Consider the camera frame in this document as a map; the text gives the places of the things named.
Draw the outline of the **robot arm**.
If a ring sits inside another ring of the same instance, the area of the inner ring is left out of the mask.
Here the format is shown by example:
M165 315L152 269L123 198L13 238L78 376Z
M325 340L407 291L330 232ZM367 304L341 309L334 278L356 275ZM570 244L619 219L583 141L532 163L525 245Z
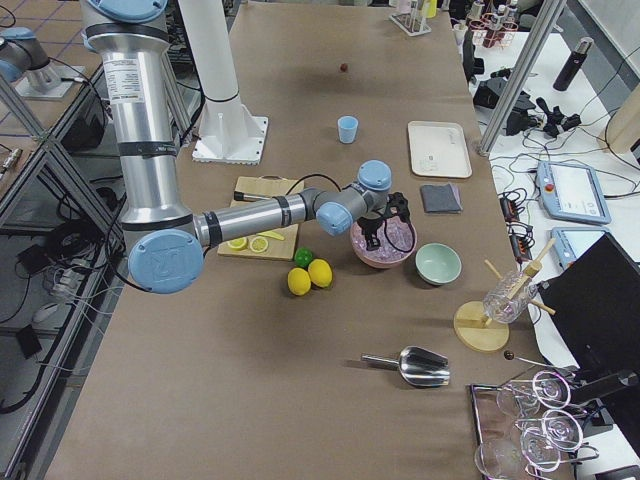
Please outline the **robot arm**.
M391 170L379 160L363 163L354 181L333 192L307 188L200 215L183 204L169 119L165 9L162 1L81 5L87 45L102 59L128 198L121 226L138 287L181 291L201 274L207 249L309 220L332 236L359 225L376 247L375 226L400 211ZM180 10L204 97L196 155L255 165L268 121L241 101L223 6L184 1Z
M31 29L11 27L1 32L1 75L6 81L15 82L27 71L49 64L49 56Z

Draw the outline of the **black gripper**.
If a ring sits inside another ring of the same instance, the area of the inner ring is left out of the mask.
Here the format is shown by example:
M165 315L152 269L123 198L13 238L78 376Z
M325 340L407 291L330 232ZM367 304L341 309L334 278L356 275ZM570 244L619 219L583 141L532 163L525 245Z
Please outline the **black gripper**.
M377 231L383 225L384 220L399 217L401 222L409 223L408 200L401 192L390 193L385 208L381 211L374 211L374 214L376 214L375 218L360 219L360 229L364 235L367 250L380 248Z

